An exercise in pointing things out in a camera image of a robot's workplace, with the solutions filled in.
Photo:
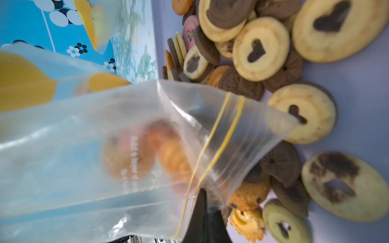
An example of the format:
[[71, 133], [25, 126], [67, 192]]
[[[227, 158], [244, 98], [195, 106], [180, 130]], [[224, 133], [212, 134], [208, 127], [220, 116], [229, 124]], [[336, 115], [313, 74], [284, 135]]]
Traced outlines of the ziploc cookie bag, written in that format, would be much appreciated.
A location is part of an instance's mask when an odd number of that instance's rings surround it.
[[224, 209], [297, 126], [202, 84], [132, 84], [25, 43], [1, 47], [1, 242], [181, 241], [200, 189]]

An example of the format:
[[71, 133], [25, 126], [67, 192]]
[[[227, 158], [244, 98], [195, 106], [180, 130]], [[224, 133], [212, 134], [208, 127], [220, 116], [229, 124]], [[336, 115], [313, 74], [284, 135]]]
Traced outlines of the ziploc bag of cookies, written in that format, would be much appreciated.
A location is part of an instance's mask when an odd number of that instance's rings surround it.
[[120, 1], [74, 0], [92, 47], [104, 54], [109, 40], [119, 30]]

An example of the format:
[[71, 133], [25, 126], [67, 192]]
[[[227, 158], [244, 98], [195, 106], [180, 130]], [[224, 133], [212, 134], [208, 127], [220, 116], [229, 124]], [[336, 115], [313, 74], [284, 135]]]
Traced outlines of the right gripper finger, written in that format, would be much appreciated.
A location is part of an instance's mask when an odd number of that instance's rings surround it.
[[182, 243], [232, 243], [221, 211], [208, 213], [207, 192], [200, 189], [188, 230]]

